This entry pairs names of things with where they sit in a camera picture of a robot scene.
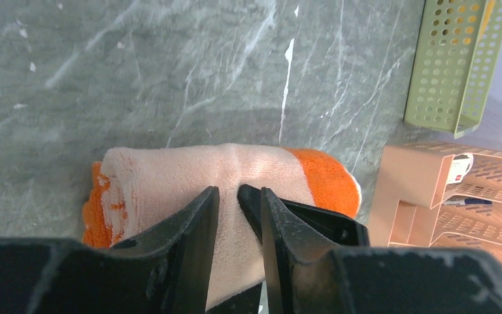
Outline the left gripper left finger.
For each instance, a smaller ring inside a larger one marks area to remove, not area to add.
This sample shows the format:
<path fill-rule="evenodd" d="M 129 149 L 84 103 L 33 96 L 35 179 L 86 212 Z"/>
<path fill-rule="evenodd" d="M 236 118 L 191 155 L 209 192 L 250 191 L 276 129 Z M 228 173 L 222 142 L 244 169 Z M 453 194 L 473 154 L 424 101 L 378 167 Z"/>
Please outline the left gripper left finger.
<path fill-rule="evenodd" d="M 0 238 L 0 313 L 204 313 L 219 190 L 109 249 Z"/>

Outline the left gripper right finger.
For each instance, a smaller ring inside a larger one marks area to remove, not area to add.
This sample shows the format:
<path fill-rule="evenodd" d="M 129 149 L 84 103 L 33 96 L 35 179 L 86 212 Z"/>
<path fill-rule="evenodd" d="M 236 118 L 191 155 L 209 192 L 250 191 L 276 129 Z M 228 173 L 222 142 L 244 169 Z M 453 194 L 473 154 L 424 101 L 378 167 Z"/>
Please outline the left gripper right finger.
<path fill-rule="evenodd" d="M 476 249 L 339 245 L 261 190 L 271 313 L 502 313 L 502 265 Z"/>

